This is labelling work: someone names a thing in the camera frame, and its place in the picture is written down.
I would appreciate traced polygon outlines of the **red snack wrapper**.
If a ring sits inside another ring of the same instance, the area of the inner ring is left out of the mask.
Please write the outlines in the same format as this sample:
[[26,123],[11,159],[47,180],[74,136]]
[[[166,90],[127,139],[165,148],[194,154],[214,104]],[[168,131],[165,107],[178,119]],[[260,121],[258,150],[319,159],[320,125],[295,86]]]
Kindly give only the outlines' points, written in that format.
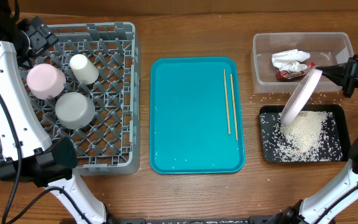
[[310,72],[312,69],[314,69],[316,64],[314,62],[310,62],[307,65],[307,68],[305,70],[299,71],[299,72],[289,72],[289,71],[279,71],[277,70],[276,75],[277,79],[283,82],[286,81],[293,81],[299,78],[303,78],[308,72]]

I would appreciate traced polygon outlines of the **white cup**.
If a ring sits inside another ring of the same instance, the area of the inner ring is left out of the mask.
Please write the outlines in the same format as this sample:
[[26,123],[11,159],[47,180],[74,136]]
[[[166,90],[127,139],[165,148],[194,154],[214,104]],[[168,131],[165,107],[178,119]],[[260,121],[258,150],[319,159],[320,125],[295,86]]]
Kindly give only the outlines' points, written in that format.
[[93,65],[91,60],[83,54],[72,56],[69,65],[80,83],[89,85],[94,83],[99,77],[98,69]]

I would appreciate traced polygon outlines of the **large white plate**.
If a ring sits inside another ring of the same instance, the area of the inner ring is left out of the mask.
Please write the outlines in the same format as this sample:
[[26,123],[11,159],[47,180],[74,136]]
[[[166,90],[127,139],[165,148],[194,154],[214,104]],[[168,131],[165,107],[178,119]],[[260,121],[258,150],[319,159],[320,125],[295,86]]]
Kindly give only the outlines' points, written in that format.
[[321,76],[322,71],[314,68],[303,77],[288,99],[280,115],[280,120],[283,125],[288,126],[298,116],[299,112],[313,94]]

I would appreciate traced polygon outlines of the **small pink plate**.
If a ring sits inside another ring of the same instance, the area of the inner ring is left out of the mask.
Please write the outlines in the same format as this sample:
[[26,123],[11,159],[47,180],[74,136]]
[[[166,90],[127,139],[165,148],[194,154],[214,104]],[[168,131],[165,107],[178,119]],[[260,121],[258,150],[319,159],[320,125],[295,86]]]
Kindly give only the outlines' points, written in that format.
[[63,91],[66,78],[58,68],[42,63],[29,70],[26,82],[36,98],[45,100],[54,98]]

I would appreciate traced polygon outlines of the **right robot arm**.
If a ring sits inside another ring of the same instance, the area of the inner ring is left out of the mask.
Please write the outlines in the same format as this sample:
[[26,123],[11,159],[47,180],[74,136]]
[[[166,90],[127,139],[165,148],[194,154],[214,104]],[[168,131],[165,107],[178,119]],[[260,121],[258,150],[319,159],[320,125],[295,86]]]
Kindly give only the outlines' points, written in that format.
[[[351,97],[358,88],[358,55],[346,63],[316,67],[302,79],[285,105],[281,121],[290,124],[303,109],[321,76],[341,86]],[[332,223],[334,217],[358,199],[358,138],[349,149],[343,170],[314,195],[270,217],[269,223]]]

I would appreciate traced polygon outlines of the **grey bowl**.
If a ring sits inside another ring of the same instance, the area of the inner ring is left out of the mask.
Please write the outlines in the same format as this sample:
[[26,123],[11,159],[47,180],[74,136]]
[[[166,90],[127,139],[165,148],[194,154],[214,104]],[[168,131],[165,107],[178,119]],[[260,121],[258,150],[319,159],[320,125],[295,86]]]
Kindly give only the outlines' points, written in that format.
[[94,118],[93,101],[77,92],[65,93],[55,105],[55,114],[60,124],[68,129],[80,129]]

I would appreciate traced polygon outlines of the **white tissue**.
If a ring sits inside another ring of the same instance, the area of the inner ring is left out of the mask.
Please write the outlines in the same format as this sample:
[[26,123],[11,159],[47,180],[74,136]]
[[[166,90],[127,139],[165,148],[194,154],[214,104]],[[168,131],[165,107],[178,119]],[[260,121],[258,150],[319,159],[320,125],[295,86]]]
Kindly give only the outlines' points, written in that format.
[[272,54],[272,64],[280,71],[300,72],[307,69],[303,62],[309,58],[310,53],[293,49]]

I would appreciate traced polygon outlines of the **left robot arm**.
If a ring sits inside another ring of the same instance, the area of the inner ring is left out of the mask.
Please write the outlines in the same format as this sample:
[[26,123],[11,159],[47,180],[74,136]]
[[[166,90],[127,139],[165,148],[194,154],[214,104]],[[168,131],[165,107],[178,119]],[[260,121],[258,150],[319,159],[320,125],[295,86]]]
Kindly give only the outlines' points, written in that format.
[[114,223],[78,173],[71,139],[51,140],[35,115],[19,70],[30,68],[58,38],[39,17],[19,15],[19,6],[0,1],[0,180],[32,182],[56,196],[77,223]]

